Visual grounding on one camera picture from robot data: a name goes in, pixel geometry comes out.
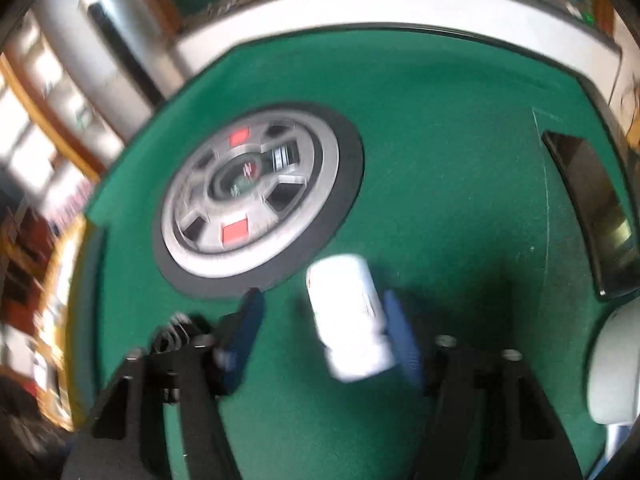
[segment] table surface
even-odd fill
[[[361,254],[379,292],[396,288],[423,320],[476,348],[519,349],[589,468],[604,430],[586,409],[588,347],[610,305],[594,296],[580,228],[540,134],[589,139],[629,211],[622,174],[574,78],[459,38],[354,30],[261,41],[231,51],[172,99],[87,212],[108,229],[97,313],[102,382],[174,312],[215,319],[236,309],[186,298],[162,278],[152,218],[172,173],[204,138],[284,101],[335,108],[364,144],[360,195],[316,258]],[[304,271],[266,292],[244,384],[221,403],[240,471],[247,480],[399,478],[430,404],[397,369],[354,384],[330,377]],[[167,418],[172,467],[183,478],[172,408]]]

